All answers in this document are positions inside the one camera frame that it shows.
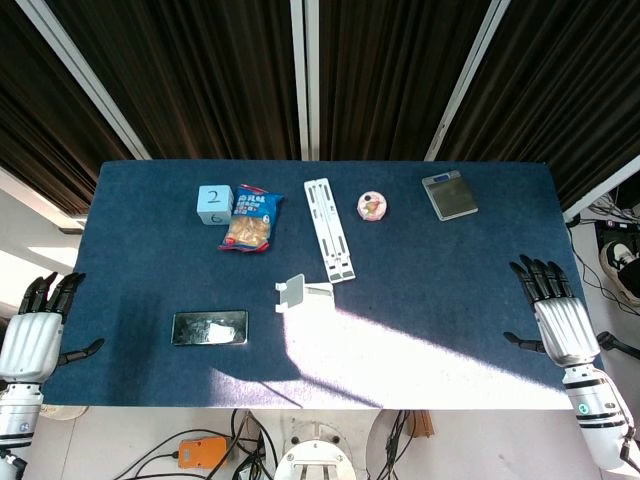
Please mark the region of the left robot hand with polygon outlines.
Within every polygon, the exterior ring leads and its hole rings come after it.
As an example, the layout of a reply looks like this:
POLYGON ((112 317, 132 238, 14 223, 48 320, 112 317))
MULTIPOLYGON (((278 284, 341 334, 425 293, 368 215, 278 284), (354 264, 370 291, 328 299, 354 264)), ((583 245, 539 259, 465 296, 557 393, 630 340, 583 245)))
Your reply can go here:
POLYGON ((33 280, 9 320, 0 348, 0 379, 7 383, 43 384, 56 368, 95 355, 105 343, 97 338, 80 350, 61 351, 73 298, 86 275, 74 272, 59 283, 56 277, 33 280))

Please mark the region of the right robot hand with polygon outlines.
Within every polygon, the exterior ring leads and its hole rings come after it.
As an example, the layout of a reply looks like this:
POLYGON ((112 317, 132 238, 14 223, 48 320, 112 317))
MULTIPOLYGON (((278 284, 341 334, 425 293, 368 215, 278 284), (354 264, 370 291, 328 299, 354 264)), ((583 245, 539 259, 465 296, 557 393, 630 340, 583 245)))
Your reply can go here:
POLYGON ((526 255, 509 266, 522 287, 541 338, 525 340, 505 332, 505 339, 520 349, 546 354, 563 369, 593 363, 600 347, 587 310, 574 295, 565 271, 552 261, 545 263, 526 255))

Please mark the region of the black smartphone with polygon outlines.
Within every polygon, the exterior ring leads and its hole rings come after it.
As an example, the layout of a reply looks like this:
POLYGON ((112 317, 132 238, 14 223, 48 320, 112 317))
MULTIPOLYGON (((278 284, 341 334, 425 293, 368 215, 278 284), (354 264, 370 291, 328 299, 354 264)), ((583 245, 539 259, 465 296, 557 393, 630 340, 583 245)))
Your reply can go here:
POLYGON ((246 310, 179 312, 173 317, 174 346, 241 345, 247 342, 246 310))

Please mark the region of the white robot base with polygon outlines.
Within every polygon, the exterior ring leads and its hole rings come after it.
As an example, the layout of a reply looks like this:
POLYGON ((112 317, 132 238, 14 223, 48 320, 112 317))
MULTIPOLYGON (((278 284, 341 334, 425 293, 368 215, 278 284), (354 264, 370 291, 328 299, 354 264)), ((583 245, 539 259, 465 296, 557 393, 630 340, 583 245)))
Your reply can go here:
POLYGON ((273 480, 357 480, 350 447, 332 426, 302 422, 285 440, 273 480))

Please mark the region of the white folding laptop stand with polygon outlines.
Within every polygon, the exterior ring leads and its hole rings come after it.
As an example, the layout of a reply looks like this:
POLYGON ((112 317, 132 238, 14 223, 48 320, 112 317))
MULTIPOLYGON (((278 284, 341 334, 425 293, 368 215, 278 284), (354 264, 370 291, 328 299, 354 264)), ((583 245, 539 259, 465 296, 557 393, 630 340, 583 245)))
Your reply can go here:
POLYGON ((354 280, 355 270, 329 180, 305 181, 304 192, 329 282, 354 280))

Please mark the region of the small white phone holder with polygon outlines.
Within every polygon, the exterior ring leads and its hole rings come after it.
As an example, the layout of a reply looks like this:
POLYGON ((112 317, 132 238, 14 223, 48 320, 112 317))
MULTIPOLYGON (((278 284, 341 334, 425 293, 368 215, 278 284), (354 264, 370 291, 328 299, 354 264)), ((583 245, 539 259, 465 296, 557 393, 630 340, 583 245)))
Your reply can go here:
POLYGON ((275 312, 279 314, 301 308, 335 307, 333 285, 328 282, 308 283, 303 274, 276 283, 275 291, 279 295, 275 312))

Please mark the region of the black and white sneaker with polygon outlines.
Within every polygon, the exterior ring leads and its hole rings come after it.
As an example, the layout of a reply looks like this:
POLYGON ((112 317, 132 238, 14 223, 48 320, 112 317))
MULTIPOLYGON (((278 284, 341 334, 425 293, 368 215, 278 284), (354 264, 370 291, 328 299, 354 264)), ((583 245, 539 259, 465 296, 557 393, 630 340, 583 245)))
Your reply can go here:
POLYGON ((602 270, 620 292, 640 306, 640 255, 624 243, 609 242, 601 249, 599 259, 602 270))

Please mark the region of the silver digital pocket scale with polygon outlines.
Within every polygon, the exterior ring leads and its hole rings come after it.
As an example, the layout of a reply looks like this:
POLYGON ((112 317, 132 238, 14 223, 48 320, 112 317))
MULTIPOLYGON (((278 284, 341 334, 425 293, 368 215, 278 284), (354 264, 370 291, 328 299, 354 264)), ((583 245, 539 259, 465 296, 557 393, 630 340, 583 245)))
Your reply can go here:
POLYGON ((421 184, 441 221, 478 212, 471 189, 458 170, 422 178, 421 184))

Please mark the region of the orange box device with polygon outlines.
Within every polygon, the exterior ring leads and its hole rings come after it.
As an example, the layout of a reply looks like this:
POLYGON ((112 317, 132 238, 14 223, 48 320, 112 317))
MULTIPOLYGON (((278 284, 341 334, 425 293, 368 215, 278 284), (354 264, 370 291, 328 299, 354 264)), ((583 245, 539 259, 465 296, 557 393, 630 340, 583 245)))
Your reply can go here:
POLYGON ((183 440, 178 447, 178 466, 181 469, 213 469, 223 459, 227 446, 227 439, 221 436, 183 440))

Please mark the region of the pink toy cake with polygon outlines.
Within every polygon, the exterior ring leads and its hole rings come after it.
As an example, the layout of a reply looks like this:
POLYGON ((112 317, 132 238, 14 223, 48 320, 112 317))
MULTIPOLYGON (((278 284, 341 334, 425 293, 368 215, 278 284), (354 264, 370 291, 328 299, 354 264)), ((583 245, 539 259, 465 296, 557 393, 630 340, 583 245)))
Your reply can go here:
POLYGON ((365 221, 381 220, 387 210, 387 201, 385 197, 376 191, 368 191, 363 193, 357 203, 357 212, 365 221))

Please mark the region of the light blue number cube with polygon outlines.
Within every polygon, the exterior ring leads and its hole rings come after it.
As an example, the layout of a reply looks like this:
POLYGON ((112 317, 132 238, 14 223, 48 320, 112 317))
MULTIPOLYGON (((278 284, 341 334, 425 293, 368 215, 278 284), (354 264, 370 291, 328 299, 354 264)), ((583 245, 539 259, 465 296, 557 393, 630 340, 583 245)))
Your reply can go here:
POLYGON ((228 225, 234 205, 233 190, 229 185, 202 185, 199 187, 196 213, 205 225, 228 225))

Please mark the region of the blue table cloth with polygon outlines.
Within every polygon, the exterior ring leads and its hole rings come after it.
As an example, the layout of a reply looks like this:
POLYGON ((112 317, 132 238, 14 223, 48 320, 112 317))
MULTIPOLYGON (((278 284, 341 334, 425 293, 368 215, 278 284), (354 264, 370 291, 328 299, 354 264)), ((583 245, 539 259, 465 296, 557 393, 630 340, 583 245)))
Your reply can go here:
POLYGON ((441 221, 446 163, 106 163, 63 346, 62 405, 568 409, 511 265, 581 292, 547 167, 462 163, 476 213, 441 221))

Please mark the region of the blue snack bag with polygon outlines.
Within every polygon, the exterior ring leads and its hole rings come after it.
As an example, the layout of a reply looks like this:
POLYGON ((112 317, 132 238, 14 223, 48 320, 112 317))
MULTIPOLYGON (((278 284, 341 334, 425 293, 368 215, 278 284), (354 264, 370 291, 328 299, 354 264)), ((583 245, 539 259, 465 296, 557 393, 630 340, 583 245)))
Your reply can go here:
POLYGON ((240 185, 236 193, 229 226, 218 249, 263 252, 270 246, 284 196, 247 184, 240 185))

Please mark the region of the white window frame bar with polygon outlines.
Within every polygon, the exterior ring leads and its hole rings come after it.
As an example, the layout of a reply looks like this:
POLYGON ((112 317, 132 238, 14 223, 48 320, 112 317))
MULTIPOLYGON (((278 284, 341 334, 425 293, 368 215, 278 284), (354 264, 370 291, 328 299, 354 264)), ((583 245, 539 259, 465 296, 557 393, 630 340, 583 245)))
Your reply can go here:
POLYGON ((45 0, 14 0, 116 136, 137 160, 151 160, 144 143, 45 0))
POLYGON ((425 162, 433 162, 437 159, 438 153, 443 145, 451 124, 455 119, 455 116, 510 4, 511 0, 490 1, 456 84, 446 104, 445 110, 441 116, 438 127, 431 139, 424 157, 425 162))
POLYGON ((320 0, 289 0, 302 161, 319 161, 321 145, 320 0))

